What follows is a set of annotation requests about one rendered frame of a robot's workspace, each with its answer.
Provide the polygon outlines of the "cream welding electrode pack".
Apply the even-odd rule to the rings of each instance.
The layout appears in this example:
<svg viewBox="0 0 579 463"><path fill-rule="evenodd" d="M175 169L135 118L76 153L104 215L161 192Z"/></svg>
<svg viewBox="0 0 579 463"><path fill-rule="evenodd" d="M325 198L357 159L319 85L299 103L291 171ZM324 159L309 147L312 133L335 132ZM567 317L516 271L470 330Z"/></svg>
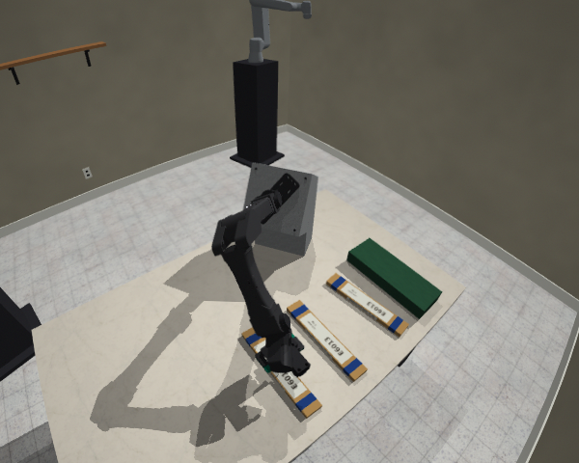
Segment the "cream welding electrode pack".
<svg viewBox="0 0 579 463"><path fill-rule="evenodd" d="M241 334L255 354L260 352L261 348L265 346L265 338L257 336L253 327ZM292 371L288 373L275 373L270 371L270 374L306 419L322 407L317 398L299 377L293 375Z"/></svg>

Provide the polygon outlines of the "white welding electrode pack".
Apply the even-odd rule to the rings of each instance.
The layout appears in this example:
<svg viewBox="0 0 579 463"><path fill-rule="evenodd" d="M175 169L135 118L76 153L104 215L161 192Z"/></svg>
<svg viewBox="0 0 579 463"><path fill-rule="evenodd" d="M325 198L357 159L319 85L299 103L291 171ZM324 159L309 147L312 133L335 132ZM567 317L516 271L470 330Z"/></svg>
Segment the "white welding electrode pack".
<svg viewBox="0 0 579 463"><path fill-rule="evenodd" d="M407 322L390 312L337 273L330 277L326 284L398 337L408 327L409 324Z"/></svg>
<svg viewBox="0 0 579 463"><path fill-rule="evenodd" d="M353 382L368 370L300 300L287 311Z"/></svg>

